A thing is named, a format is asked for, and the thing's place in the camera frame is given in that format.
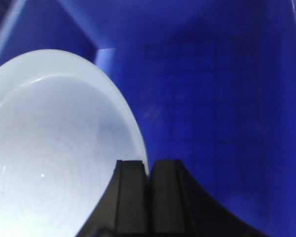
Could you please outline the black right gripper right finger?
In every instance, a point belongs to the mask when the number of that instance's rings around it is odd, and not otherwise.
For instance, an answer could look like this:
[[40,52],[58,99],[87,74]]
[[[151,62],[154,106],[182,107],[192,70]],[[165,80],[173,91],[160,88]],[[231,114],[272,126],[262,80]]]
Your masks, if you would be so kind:
[[152,236],[154,237],[263,237],[217,202],[178,159],[154,163]]

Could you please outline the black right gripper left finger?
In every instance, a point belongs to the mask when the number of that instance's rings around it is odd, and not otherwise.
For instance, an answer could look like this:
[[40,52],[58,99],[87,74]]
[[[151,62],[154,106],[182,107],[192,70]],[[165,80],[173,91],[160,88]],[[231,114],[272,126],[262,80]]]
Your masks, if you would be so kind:
[[78,237],[147,237],[147,177],[140,160],[119,160]]

